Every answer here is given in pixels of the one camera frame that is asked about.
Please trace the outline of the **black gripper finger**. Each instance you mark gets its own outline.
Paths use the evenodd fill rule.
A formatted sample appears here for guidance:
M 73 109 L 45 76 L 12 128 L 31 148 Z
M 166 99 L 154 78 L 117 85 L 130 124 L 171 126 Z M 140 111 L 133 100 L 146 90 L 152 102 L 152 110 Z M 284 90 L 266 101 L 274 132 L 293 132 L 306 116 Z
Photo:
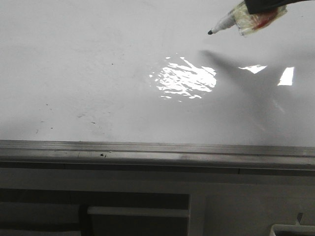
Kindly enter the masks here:
M 250 14 L 258 14 L 274 8 L 306 0 L 245 0 Z

